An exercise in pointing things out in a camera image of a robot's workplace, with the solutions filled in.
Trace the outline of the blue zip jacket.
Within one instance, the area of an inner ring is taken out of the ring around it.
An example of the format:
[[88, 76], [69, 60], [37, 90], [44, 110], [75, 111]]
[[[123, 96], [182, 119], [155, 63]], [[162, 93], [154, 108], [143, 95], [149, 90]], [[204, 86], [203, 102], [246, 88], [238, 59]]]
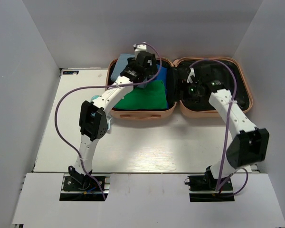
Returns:
[[167, 68], [162, 67], [160, 73], [149, 83], [138, 85], [131, 94], [130, 107], [133, 110], [165, 110], [168, 109]]

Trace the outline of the grey-blue cloth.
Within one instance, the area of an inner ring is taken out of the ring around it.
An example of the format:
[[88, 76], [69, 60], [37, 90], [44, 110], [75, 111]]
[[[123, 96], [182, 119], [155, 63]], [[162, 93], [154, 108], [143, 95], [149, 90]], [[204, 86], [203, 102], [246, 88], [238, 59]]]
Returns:
[[113, 68], [113, 71], [111, 73], [110, 79], [112, 82], [115, 82], [117, 80], [117, 78], [119, 76], [122, 76], [122, 71], [125, 69], [125, 67], [128, 64], [128, 58], [132, 58], [135, 57], [134, 55], [130, 55], [130, 54], [121, 54]]

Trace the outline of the pink suitcase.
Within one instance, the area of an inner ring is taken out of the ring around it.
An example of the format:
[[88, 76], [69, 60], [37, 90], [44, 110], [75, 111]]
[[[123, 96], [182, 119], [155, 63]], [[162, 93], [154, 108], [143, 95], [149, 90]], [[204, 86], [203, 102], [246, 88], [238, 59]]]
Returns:
[[122, 110], [112, 109], [110, 114], [125, 120], [155, 120], [170, 116], [175, 107], [179, 106], [181, 113], [188, 118], [212, 118], [219, 117], [218, 112], [208, 104], [208, 97], [192, 97], [189, 92], [189, 84], [186, 82], [190, 72], [189, 66], [194, 62], [197, 75], [212, 75], [220, 81], [227, 89], [233, 90], [233, 78], [228, 70], [219, 64], [223, 62], [233, 72], [237, 80], [237, 94], [235, 100], [244, 113], [253, 106], [253, 98], [248, 86], [244, 72], [240, 64], [230, 57], [183, 57], [171, 61], [162, 58], [162, 65], [167, 72], [167, 102], [168, 107], [160, 110]]

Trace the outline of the green t-shirt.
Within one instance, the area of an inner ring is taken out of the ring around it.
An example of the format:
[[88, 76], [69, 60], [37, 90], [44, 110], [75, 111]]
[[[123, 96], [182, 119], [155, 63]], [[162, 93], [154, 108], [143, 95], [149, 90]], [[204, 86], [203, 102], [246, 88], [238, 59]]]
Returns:
[[165, 110], [168, 108], [166, 87], [162, 80], [154, 80], [145, 88], [136, 87], [115, 106], [120, 110]]

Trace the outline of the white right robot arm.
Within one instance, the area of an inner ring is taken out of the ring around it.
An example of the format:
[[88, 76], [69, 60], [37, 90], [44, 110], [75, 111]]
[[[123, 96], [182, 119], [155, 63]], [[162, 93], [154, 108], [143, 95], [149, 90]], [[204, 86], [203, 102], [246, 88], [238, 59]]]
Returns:
[[225, 61], [191, 65], [182, 92], [189, 109], [216, 110], [226, 124], [222, 159], [206, 169], [202, 184], [217, 189], [236, 171], [265, 159], [269, 132], [245, 115], [249, 97], [236, 67]]

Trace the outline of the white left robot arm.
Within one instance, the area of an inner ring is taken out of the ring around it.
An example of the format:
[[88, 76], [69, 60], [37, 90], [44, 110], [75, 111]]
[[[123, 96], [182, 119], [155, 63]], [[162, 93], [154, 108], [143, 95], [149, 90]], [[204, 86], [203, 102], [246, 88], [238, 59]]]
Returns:
[[156, 73], [155, 55], [141, 51], [135, 57], [128, 59], [128, 65], [114, 81], [112, 88], [95, 100], [82, 103], [79, 118], [80, 155], [74, 166], [68, 167], [69, 175], [75, 180], [74, 183], [79, 189], [85, 190], [91, 184], [91, 178], [86, 173], [92, 172], [95, 148], [99, 139], [108, 130], [107, 115], [123, 97], [133, 91], [136, 84], [144, 82]]

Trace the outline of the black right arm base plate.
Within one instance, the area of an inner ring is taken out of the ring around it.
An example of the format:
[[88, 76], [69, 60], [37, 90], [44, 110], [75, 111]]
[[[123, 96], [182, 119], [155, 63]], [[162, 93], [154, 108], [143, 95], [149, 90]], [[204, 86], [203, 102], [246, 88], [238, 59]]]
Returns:
[[190, 202], [233, 202], [233, 186], [231, 180], [215, 191], [216, 183], [213, 186], [206, 180], [204, 175], [189, 175], [184, 180], [189, 187]]

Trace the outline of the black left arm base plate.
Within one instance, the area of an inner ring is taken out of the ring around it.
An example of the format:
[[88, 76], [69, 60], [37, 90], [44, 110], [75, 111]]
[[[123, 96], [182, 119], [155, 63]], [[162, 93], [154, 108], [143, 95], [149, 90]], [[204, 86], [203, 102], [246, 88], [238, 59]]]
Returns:
[[88, 179], [87, 183], [80, 186], [80, 184], [69, 175], [64, 175], [63, 177], [59, 200], [79, 202], [105, 201], [95, 180]]

